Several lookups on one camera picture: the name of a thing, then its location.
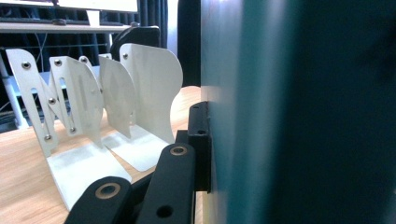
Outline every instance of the computer monitor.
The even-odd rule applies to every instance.
[[[119,12],[137,12],[136,1],[124,0],[55,0],[58,7],[79,8],[87,10],[106,10]]]
[[[0,4],[16,7],[53,7],[51,0],[1,0]]]
[[[136,1],[123,0],[0,0],[1,5],[19,7],[64,7],[86,10],[137,12]]]

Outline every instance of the screw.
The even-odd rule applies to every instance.
[[[55,105],[56,100],[54,98],[49,98],[49,104],[50,105]]]
[[[49,141],[52,138],[52,136],[50,134],[46,134],[46,136],[44,136],[44,140]]]
[[[59,59],[55,60],[54,63],[55,63],[55,65],[58,66],[58,67],[62,65],[62,61],[59,60]]]
[[[22,63],[22,68],[24,68],[24,69],[29,69],[31,66],[32,65],[30,63],[28,63],[28,62],[23,62]]]
[[[88,62],[88,59],[87,59],[87,58],[82,58],[82,59],[81,59],[81,62],[82,62],[82,63],[87,63],[87,62]]]

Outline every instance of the dark teal panel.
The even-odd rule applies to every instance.
[[[218,223],[392,223],[396,2],[203,0]]]

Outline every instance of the black mount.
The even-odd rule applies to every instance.
[[[155,172],[132,185],[108,176],[92,183],[65,223],[193,223],[195,191],[210,192],[207,102],[190,108],[189,129],[163,149]]]

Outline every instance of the wooden table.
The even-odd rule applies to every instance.
[[[191,105],[201,101],[197,87],[183,88],[171,109],[174,134],[186,130]],[[90,143],[86,137],[69,138],[61,122],[55,122],[60,136],[57,151]],[[102,121],[102,136],[115,131]],[[138,172],[113,153],[119,163],[132,176],[133,182],[152,172]],[[67,210],[50,174],[33,128],[0,134],[0,223],[63,223]]]

